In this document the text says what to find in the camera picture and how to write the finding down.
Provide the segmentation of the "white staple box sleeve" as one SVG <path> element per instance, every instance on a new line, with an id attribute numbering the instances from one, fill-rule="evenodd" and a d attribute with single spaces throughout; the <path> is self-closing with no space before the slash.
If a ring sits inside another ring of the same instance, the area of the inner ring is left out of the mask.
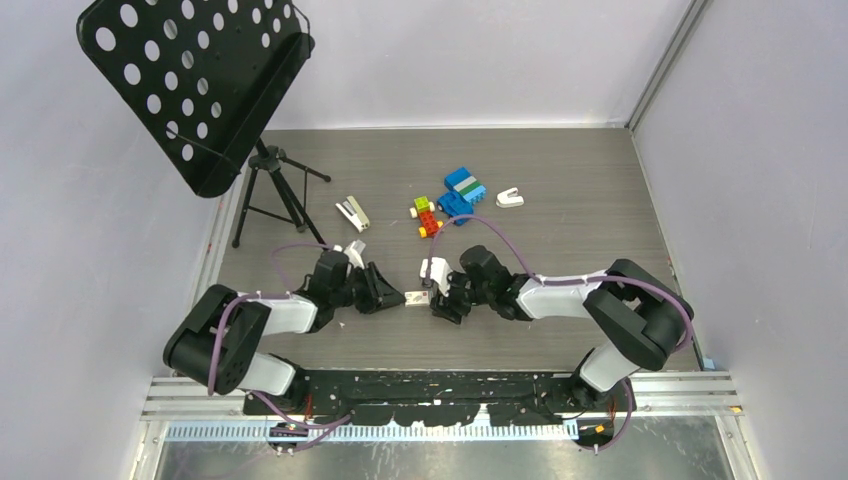
<path id="1" fill-rule="evenodd" d="M 404 293 L 405 295 L 405 306 L 428 306 L 430 303 L 430 292 L 426 290 L 421 291 L 407 291 Z"/>

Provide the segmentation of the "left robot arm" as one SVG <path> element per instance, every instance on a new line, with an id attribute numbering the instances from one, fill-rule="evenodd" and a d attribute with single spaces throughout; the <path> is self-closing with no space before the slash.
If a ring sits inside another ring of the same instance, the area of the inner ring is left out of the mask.
<path id="1" fill-rule="evenodd" d="M 270 335 L 320 331 L 339 308 L 364 315 L 403 305 L 405 296 L 364 262 L 358 247 L 321 253 L 300 288 L 280 295 L 239 292 L 222 284 L 207 288 L 163 349 L 164 364 L 206 386 L 210 395 L 259 391 L 280 412 L 298 412 L 307 398 L 296 380 L 299 368 L 259 351 Z"/>

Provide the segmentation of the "white and green stapler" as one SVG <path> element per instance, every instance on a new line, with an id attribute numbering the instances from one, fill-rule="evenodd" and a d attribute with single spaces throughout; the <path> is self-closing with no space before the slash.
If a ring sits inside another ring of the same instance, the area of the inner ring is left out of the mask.
<path id="1" fill-rule="evenodd" d="M 370 227 L 368 216 L 354 196 L 347 196 L 342 202 L 337 202 L 335 207 L 353 225 L 358 233 L 363 233 Z"/>

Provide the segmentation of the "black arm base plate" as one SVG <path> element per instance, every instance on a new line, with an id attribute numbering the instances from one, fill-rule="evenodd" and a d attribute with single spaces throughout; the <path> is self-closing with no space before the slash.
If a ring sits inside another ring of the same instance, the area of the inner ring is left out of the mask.
<path id="1" fill-rule="evenodd" d="M 572 386 L 569 374 L 553 372 L 303 370 L 286 393 L 268 403 L 251 396 L 243 411 L 309 413 L 320 424 L 348 417 L 358 426 L 448 427 L 469 425 L 481 412 L 493 426 L 532 426 L 627 410 L 622 386 L 594 398 Z"/>

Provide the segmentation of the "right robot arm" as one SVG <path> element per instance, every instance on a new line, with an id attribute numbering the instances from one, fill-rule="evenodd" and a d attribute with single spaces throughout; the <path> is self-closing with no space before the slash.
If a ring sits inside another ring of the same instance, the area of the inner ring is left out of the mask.
<path id="1" fill-rule="evenodd" d="M 482 245 L 466 250 L 459 270 L 440 257 L 422 261 L 420 277 L 433 288 L 432 313 L 459 324 L 486 305 L 511 321 L 588 318 L 606 336 L 571 375 L 574 403 L 596 410 L 621 380 L 638 370 L 659 371 L 691 341 L 694 310 L 638 264 L 616 260 L 586 275 L 546 277 L 510 272 Z"/>

